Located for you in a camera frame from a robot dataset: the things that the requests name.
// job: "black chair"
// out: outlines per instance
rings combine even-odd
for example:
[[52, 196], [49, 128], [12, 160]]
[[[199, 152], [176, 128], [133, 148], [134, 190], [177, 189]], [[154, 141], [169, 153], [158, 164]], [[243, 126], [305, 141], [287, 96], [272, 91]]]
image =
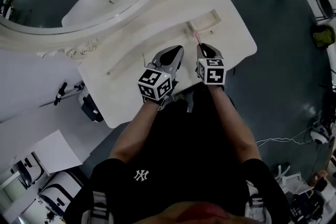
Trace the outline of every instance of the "black chair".
[[316, 20], [322, 21], [327, 19], [333, 19], [336, 17], [335, 9], [332, 8], [329, 0], [316, 0], [318, 7], [321, 10], [323, 16], [316, 17]]

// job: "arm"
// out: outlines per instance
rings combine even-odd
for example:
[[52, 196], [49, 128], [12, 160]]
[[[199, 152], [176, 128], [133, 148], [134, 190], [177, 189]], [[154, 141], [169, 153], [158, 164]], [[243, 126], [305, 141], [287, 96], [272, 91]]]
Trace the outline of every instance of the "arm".
[[249, 127], [243, 122], [226, 93], [217, 86], [209, 86], [219, 119], [238, 160], [261, 159], [258, 146]]
[[142, 149], [157, 115], [159, 105], [147, 100], [125, 128], [114, 145], [109, 158], [128, 163]]

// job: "black and white marker cube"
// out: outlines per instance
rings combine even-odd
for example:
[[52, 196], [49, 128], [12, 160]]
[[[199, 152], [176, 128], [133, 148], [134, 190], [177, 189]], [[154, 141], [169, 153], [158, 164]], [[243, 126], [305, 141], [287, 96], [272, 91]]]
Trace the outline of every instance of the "black and white marker cube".
[[146, 68], [138, 86], [142, 96], [158, 101], [172, 89], [171, 75]]
[[224, 85], [226, 69], [223, 59], [199, 58], [197, 73], [206, 85]]

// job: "white cable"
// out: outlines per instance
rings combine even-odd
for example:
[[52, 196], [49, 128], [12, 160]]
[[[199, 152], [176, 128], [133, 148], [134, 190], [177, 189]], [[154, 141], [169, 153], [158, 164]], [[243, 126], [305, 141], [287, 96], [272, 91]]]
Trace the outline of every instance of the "white cable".
[[311, 141], [308, 141], [308, 142], [306, 142], [306, 143], [299, 143], [299, 142], [297, 142], [296, 140], [294, 140], [294, 138], [297, 137], [297, 136], [299, 136], [299, 135], [302, 134], [302, 133], [305, 133], [308, 129], [310, 129], [310, 128], [305, 129], [304, 131], [298, 133], [296, 136], [294, 136], [294, 137], [292, 137], [292, 138], [268, 138], [268, 139], [264, 139], [264, 140], [259, 140], [259, 141], [257, 141], [256, 143], [258, 144], [258, 143], [260, 143], [260, 142], [263, 142], [263, 143], [261, 143], [260, 145], [258, 145], [258, 147], [260, 147], [260, 146], [266, 144], [266, 143], [269, 142], [269, 141], [276, 141], [276, 142], [282, 142], [282, 143], [293, 141], [294, 143], [296, 143], [296, 144], [298, 144], [298, 145], [305, 145], [305, 144], [310, 143], [312, 140], [311, 140]]

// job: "backpack strap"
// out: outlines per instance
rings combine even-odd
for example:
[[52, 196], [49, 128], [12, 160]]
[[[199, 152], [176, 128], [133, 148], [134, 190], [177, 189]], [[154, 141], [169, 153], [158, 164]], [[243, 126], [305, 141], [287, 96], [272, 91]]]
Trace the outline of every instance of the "backpack strap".
[[107, 209], [105, 193], [93, 191], [93, 208], [83, 213], [81, 224], [113, 224], [113, 215]]

